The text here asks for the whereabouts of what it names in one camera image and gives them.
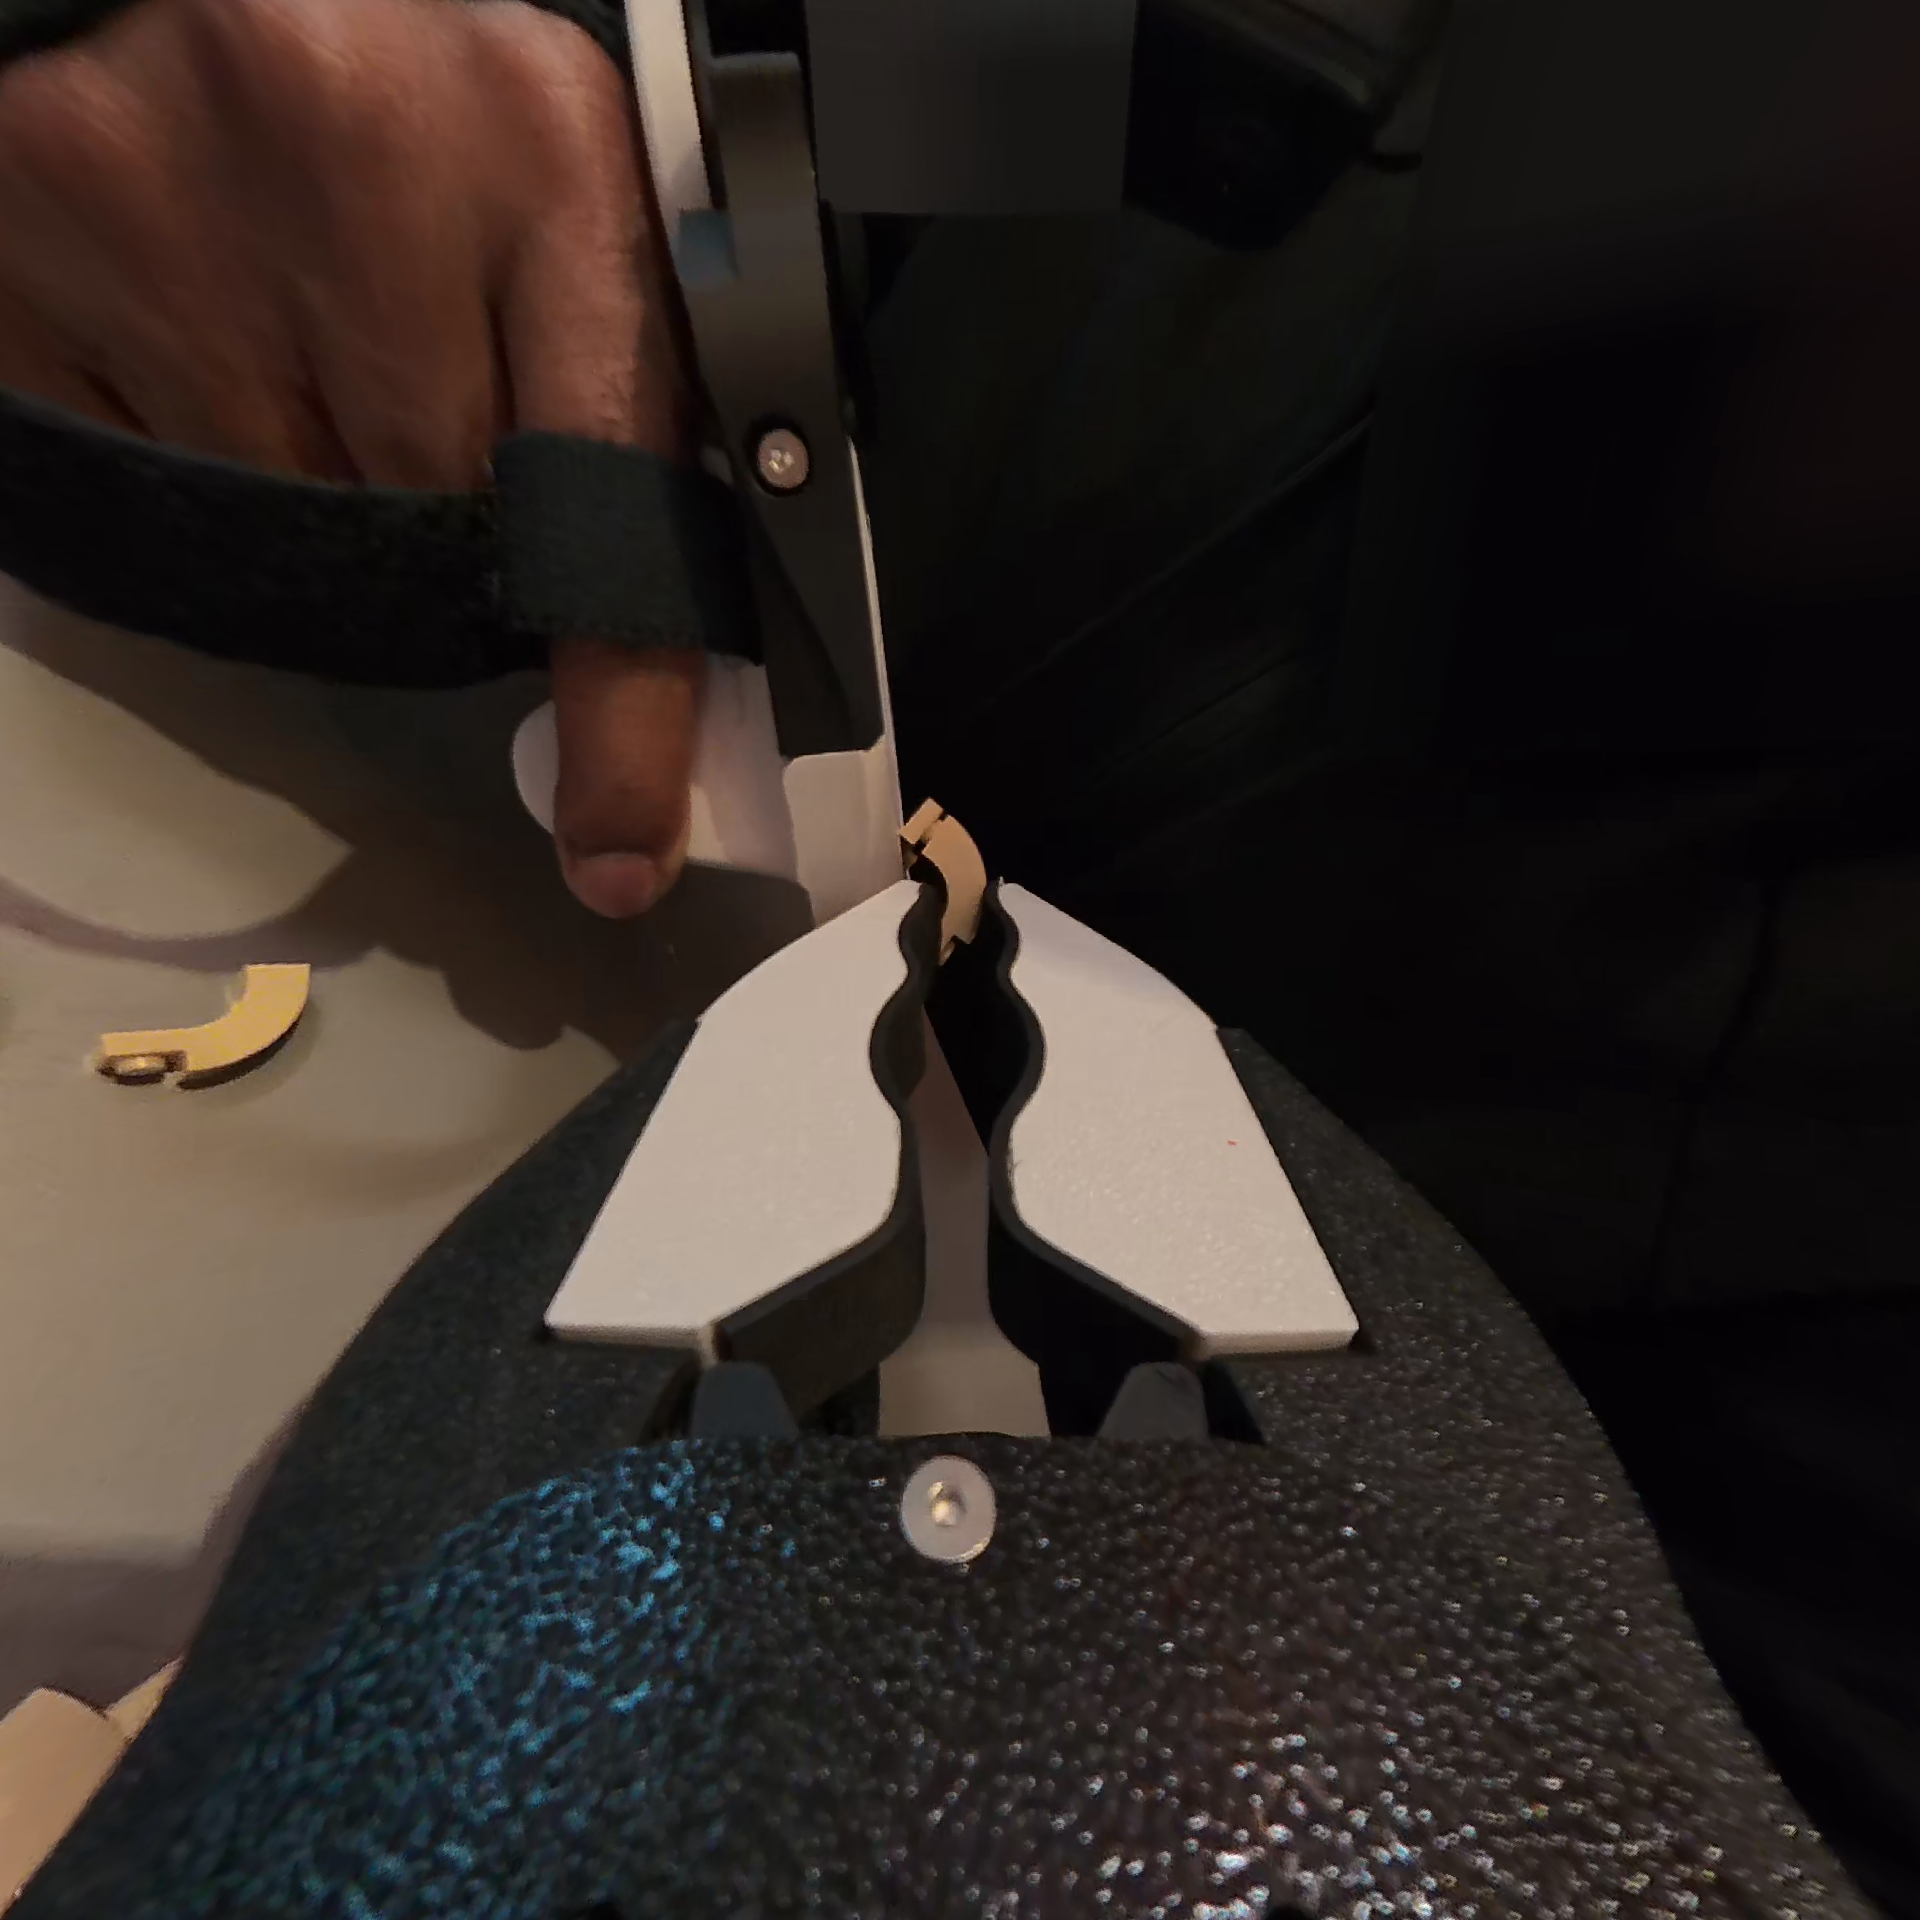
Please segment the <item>dark cloth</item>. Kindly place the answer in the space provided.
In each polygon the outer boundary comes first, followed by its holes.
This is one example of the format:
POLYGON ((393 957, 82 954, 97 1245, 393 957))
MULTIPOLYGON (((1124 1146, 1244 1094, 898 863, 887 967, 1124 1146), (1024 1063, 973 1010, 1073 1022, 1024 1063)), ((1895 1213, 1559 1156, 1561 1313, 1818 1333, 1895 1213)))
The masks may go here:
POLYGON ((1916 5, 1441 5, 1271 246, 925 225, 902 767, 1543 1326, 1916 1910, 1916 5))

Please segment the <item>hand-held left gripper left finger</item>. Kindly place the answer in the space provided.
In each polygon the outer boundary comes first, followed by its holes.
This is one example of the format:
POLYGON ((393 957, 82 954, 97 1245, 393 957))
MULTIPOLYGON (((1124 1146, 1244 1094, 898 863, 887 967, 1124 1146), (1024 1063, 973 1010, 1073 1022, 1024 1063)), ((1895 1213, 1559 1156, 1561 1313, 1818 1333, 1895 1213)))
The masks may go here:
POLYGON ((768 1369, 792 1413, 920 1319, 909 1098, 936 890, 898 879, 777 951, 697 1022, 543 1313, 551 1335, 768 1369))

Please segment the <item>tan toy brick model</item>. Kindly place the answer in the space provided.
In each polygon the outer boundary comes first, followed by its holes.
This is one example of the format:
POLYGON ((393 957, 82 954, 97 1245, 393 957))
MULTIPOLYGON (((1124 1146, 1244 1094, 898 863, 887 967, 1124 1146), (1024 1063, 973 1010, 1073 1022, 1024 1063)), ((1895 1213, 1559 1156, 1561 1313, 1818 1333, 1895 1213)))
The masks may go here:
POLYGON ((5 1836, 65 1830, 156 1714, 180 1662, 168 1662, 105 1709, 55 1692, 26 1693, 1 1724, 5 1836))

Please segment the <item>tan curved toy brick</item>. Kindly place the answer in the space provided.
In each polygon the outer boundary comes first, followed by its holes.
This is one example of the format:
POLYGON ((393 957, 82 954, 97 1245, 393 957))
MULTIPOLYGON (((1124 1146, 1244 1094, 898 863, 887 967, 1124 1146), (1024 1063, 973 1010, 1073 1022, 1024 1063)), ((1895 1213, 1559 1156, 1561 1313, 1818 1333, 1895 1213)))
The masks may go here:
POLYGON ((119 1086, 216 1086, 249 1073, 294 1034, 310 981, 309 965, 249 965, 216 1018, 108 1031, 97 1037, 92 1065, 119 1086))
POLYGON ((944 893, 938 963, 949 963, 957 947, 972 943, 990 876, 973 836, 936 799, 924 799, 900 826, 898 846, 906 878, 932 878, 944 893))

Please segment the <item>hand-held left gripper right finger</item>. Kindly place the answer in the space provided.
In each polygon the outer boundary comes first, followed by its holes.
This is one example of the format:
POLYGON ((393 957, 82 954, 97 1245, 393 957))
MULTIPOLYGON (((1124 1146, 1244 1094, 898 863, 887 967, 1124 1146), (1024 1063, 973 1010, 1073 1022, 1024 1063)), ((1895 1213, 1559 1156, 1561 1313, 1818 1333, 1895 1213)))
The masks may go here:
POLYGON ((1247 1427, 1225 1359, 1343 1354, 1360 1319, 1220 1028, 1030 890, 990 886, 930 1001, 986 1159, 986 1298, 1050 1427, 1144 1369, 1170 1427, 1247 1427))

